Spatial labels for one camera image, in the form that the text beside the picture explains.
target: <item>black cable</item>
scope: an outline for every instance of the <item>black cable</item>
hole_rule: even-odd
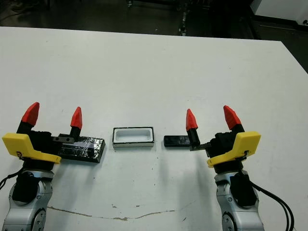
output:
[[[283,210],[284,210],[284,212],[285,212],[286,220],[287,220],[286,231],[292,231],[293,228],[294,228],[294,216],[293,216],[293,213],[292,213],[290,207],[287,205],[287,203],[284,202],[284,201],[283,201],[281,198],[279,198],[278,196],[276,196],[276,195],[272,194],[271,192],[269,192],[269,191],[267,191],[267,190],[261,188],[260,186],[254,184],[252,181],[250,181],[249,179],[247,179],[247,178],[244,176],[242,170],[239,170],[239,173],[240,173],[240,175],[242,175],[242,176],[244,177],[244,179],[246,179],[246,180],[251,184],[252,187],[254,187],[256,190],[258,190],[258,191],[264,193],[266,196],[269,196],[270,198],[274,199],[275,201],[277,201],[277,202],[282,206],[282,208],[283,208]],[[288,216],[287,211],[288,211],[289,214],[290,214],[290,220],[291,220],[290,226],[289,226],[289,216]]]
[[[289,214],[288,214],[286,208],[284,207],[284,205],[281,202],[278,202],[278,203],[282,206],[284,213],[285,213],[285,217],[287,219],[287,227],[286,227],[285,231],[289,231]]]
[[[7,179],[16,177],[16,176],[17,176],[18,174],[20,174],[23,170],[24,170],[24,168],[22,167],[18,172],[15,172],[15,173],[13,173],[13,174],[10,174],[10,175],[8,175],[6,178],[4,178],[4,179],[0,182],[0,190],[1,190],[1,189],[3,188],[3,186],[5,185]]]

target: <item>small black object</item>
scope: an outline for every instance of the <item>small black object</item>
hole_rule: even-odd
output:
[[[189,147],[188,136],[164,136],[165,147]]]

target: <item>yellow plastic cover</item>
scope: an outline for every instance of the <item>yellow plastic cover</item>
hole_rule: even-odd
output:
[[[7,133],[2,137],[2,140],[11,155],[60,163],[61,157],[34,150],[30,138],[26,134]]]
[[[256,131],[237,133],[233,149],[225,154],[210,158],[207,161],[208,167],[213,167],[214,165],[243,157],[246,151],[248,151],[247,156],[255,154],[260,138],[261,135]]]

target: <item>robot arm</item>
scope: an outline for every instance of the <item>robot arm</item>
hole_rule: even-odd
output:
[[[221,208],[223,231],[263,231],[264,226],[258,213],[256,189],[280,203],[287,217],[287,231],[293,230],[294,217],[289,206],[280,198],[262,189],[249,180],[243,170],[242,161],[254,154],[261,138],[258,132],[245,132],[236,113],[224,106],[225,119],[230,132],[217,133],[210,142],[200,144],[194,115],[187,110],[186,130],[191,151],[206,150],[210,158],[207,164],[217,175],[216,196]]]

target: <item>black rectangular object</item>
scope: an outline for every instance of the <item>black rectangular object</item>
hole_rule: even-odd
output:
[[[189,147],[188,136],[164,136],[165,147]]]
[[[63,143],[58,156],[63,159],[99,163],[104,148],[104,139],[80,136],[77,142]]]

